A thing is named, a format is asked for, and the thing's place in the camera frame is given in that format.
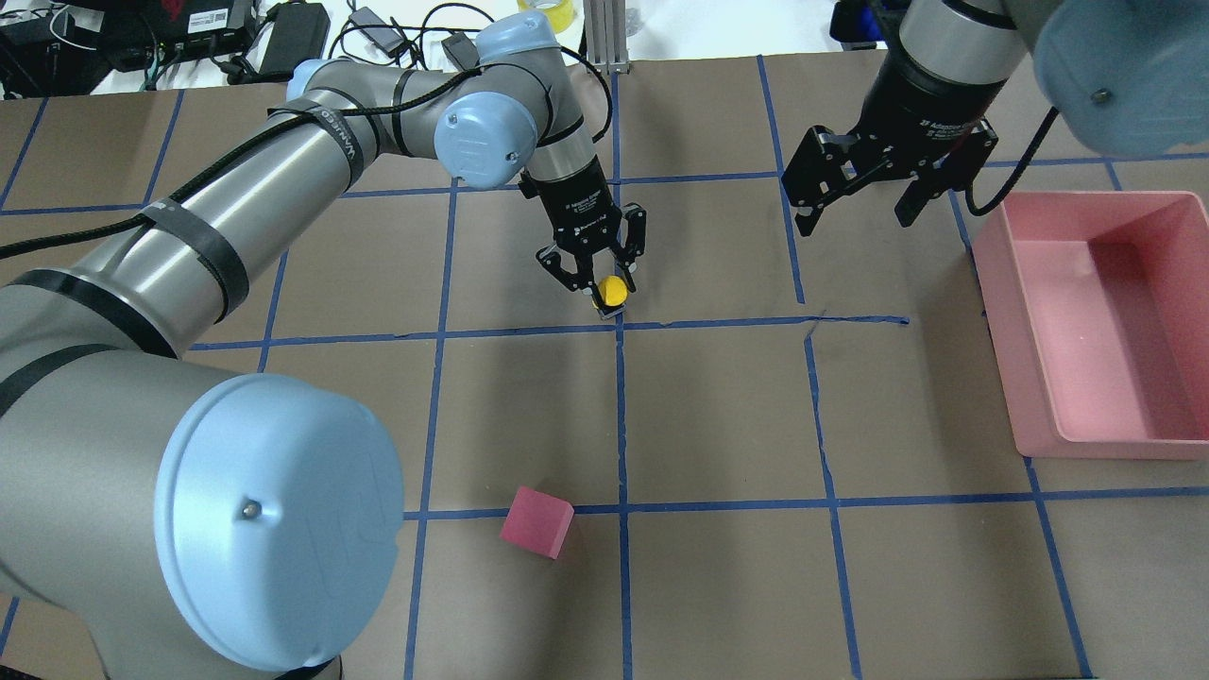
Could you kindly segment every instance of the barcode sticker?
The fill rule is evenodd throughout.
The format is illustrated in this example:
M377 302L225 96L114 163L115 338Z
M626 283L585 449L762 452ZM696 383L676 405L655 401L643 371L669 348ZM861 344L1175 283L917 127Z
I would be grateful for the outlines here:
M189 16L189 33L202 33L216 28L226 28L226 19L230 10L213 10L209 12L197 12Z

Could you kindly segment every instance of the pink bin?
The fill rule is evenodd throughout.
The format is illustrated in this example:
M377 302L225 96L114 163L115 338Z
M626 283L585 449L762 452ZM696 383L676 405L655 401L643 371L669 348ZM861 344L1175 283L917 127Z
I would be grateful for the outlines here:
M1194 194L1012 194L974 260L1025 456L1209 456L1209 218Z

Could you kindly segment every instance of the yellow object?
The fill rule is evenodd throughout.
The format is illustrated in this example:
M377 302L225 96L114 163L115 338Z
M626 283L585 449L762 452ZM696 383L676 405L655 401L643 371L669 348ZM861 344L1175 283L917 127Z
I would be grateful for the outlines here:
M600 284L601 298L604 299L604 304L611 307L619 307L625 304L626 298L630 296L630 289L625 287L625 282L618 276L606 276Z
M575 18L575 6L571 0L516 0L516 7L521 11L539 10L550 19L554 33L567 30Z

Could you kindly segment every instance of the yellow cup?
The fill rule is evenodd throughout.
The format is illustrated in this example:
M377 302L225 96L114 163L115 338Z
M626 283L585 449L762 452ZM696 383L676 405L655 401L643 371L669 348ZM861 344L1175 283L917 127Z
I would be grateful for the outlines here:
M571 0L516 0L516 7L521 11L539 10L550 19L554 33L567 30L575 18L575 6Z

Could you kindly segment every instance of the white floor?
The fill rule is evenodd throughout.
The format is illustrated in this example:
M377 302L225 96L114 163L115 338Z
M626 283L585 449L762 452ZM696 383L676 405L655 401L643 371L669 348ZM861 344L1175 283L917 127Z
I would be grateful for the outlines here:
M348 16L346 0L320 0L331 17L328 44L340 31ZM575 22L559 35L565 45L578 48L583 27L583 0L573 0ZM264 12L276 2L261 0ZM436 0L360 0L360 7L371 7L382 18L394 17L400 24L418 25L424 15L438 4ZM470 0L496 18L517 10L516 0ZM46 0L10 0L2 10L45 7ZM782 54L796 52L839 51L839 44L827 35L834 0L629 0L631 18L629 38L630 58L640 59L706 59L716 57L744 57L752 54ZM68 11L76 13L75 8ZM77 22L88 25L87 11L79 12ZM459 7L441 10L429 25L452 28L480 28L484 18ZM259 63L261 51L268 42L272 29L267 29L249 54L251 63ZM444 36L426 40L429 65L447 65L438 42ZM349 52L371 59L383 59L368 41L359 35L346 39ZM143 73L111 73L93 93L132 92L143 85ZM226 85L226 76L208 60L190 62L173 67L160 80L160 88L213 87Z

